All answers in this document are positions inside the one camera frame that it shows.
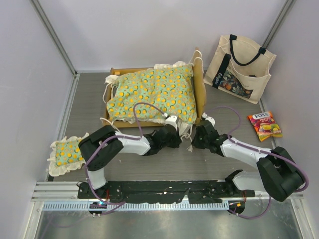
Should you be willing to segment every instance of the wooden bed frame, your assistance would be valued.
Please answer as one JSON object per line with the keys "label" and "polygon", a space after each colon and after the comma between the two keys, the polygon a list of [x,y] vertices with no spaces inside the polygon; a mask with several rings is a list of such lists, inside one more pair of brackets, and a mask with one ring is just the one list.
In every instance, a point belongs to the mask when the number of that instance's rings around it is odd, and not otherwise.
{"label": "wooden bed frame", "polygon": [[[196,57],[200,57],[200,54],[196,51],[194,54],[194,59]],[[114,69],[111,68],[111,75],[123,75],[126,73],[133,73],[136,71],[146,70],[148,68],[126,68],[126,69]],[[202,62],[200,59],[197,59],[194,62],[193,66],[193,85],[194,85],[194,95],[195,95],[195,101],[196,101],[196,113],[197,113],[197,119],[195,121],[195,124],[200,122],[201,115],[204,113],[204,107],[206,104],[206,89],[204,85],[204,77],[203,77],[203,71],[202,71]],[[109,87],[106,92],[106,102],[108,102],[111,99],[111,88]],[[107,111],[106,105],[105,105],[105,113],[104,118],[109,120],[109,113]],[[161,126],[163,124],[160,123],[154,123],[150,121],[140,121],[141,126]],[[125,128],[125,127],[137,127],[136,122],[135,123],[129,123],[129,122],[123,122],[120,120],[114,121],[114,125],[118,128]]]}

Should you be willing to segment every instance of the white wall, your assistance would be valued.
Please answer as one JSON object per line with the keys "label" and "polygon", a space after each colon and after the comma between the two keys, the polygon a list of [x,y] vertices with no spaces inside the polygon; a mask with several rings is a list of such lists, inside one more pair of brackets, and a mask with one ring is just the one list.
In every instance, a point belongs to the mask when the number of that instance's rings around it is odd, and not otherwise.
{"label": "white wall", "polygon": [[72,75],[29,1],[3,1],[0,22],[0,237],[17,239]]}
{"label": "white wall", "polygon": [[285,0],[40,0],[77,70],[189,61],[208,67],[222,34],[262,44]]}
{"label": "white wall", "polygon": [[305,197],[319,221],[319,28],[317,0],[299,0],[269,50],[277,54],[263,102],[284,137],[278,144],[308,173]]}

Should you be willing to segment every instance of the black and white robotic arm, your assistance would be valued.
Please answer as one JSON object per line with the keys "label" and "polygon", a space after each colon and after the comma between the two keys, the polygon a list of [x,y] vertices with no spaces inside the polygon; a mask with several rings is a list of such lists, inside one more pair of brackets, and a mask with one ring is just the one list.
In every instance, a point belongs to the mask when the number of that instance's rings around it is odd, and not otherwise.
{"label": "black and white robotic arm", "polygon": [[[79,148],[84,159],[88,161],[100,146],[101,141],[115,135],[121,136],[110,140],[87,166],[93,189],[99,189],[106,184],[104,167],[118,153],[136,153],[149,156],[158,153],[166,146],[179,147],[181,139],[177,122],[177,116],[169,116],[165,120],[164,127],[153,133],[144,134],[142,137],[121,134],[115,131],[112,126],[107,125],[83,139],[79,143]],[[282,202],[305,182],[302,174],[294,166],[260,152],[271,152],[293,162],[285,149],[281,147],[276,147],[275,149],[258,148],[242,143],[232,137],[231,139],[236,142],[233,143],[226,134],[219,135],[214,125],[215,120],[204,114],[201,122],[196,126],[196,134],[192,145],[198,149],[209,149],[210,152],[223,157],[240,160],[258,170],[258,172],[241,170],[234,172],[232,181],[237,189],[242,191],[265,191],[275,200]],[[255,150],[239,146],[238,142]]]}

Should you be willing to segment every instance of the tote bag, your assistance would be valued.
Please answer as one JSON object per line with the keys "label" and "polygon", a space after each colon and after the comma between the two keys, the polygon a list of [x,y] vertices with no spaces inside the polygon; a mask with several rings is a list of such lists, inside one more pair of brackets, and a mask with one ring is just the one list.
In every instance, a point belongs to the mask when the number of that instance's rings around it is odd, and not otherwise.
{"label": "tote bag", "polygon": [[247,37],[221,36],[204,82],[256,104],[271,77],[269,69],[275,58]]}

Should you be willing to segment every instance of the lemon print fabric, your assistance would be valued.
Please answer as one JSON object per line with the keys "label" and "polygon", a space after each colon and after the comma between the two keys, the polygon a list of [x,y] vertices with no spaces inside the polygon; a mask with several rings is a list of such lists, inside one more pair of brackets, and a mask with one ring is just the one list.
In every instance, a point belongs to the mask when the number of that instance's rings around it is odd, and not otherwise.
{"label": "lemon print fabric", "polygon": [[[110,120],[135,120],[133,106],[138,102],[155,105],[169,115],[177,115],[183,122],[193,124],[197,118],[192,90],[192,66],[147,69],[117,78],[115,96],[107,102]],[[147,105],[138,105],[140,120],[163,119],[160,112]]]}
{"label": "lemon print fabric", "polygon": [[87,137],[89,134],[86,133],[81,137],[66,137],[61,141],[55,141],[52,143],[51,148],[53,152],[50,155],[49,174],[53,177],[65,174],[71,170],[80,169],[82,164],[85,163],[84,158],[81,155],[79,149],[79,142]]}

